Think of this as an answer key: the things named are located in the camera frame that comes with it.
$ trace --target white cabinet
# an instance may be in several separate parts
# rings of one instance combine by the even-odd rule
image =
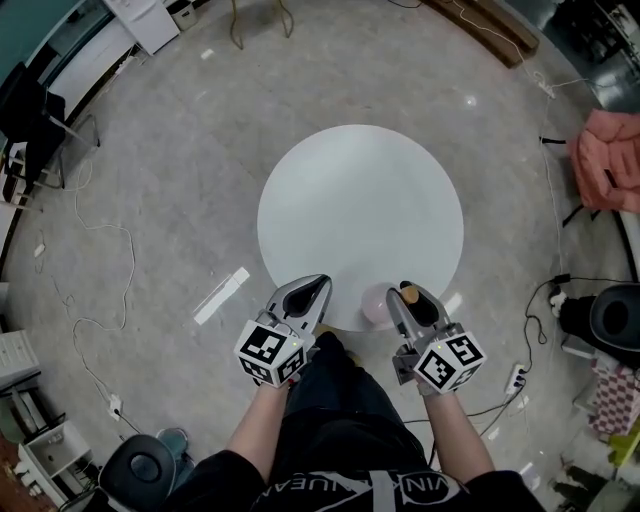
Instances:
[[[105,4],[149,55],[180,33],[161,0],[105,0]]]
[[[0,388],[34,373],[36,357],[25,331],[0,334]]]

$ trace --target brown cork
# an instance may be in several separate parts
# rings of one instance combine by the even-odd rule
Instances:
[[[400,295],[407,304],[415,304],[420,298],[420,292],[415,286],[407,286],[400,290]]]

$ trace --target white drawer unit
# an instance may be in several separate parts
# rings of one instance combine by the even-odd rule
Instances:
[[[25,331],[0,334],[0,388],[37,370],[38,358]]]

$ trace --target wooden board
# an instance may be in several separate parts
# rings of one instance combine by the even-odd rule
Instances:
[[[508,68],[516,67],[522,62],[518,50],[511,43],[488,30],[513,41],[525,59],[534,55],[538,47],[538,39],[492,0],[456,0],[465,8],[466,19],[488,30],[481,30],[460,18],[460,9],[449,0],[422,0],[422,2],[458,25]]]

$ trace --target table top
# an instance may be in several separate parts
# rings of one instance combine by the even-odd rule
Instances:
[[[436,297],[451,281],[464,227],[456,191],[422,146],[377,126],[330,128],[291,149],[260,198],[258,239],[277,286],[324,273],[324,323],[370,331],[363,292],[413,281]]]

